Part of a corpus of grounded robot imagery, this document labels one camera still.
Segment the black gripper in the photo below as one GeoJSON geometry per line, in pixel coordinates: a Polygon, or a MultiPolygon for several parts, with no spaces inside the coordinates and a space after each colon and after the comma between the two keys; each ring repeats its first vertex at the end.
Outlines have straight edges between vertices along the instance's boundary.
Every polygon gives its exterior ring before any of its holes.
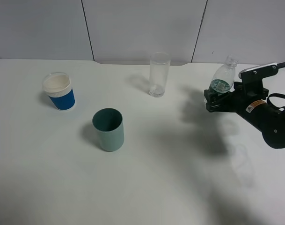
{"type": "Polygon", "coordinates": [[[233,92],[217,92],[211,86],[204,90],[206,110],[212,112],[237,113],[262,133],[264,141],[274,149],[285,148],[285,106],[277,107],[271,97],[285,99],[285,94],[273,93],[256,85],[234,82],[233,92]]]}

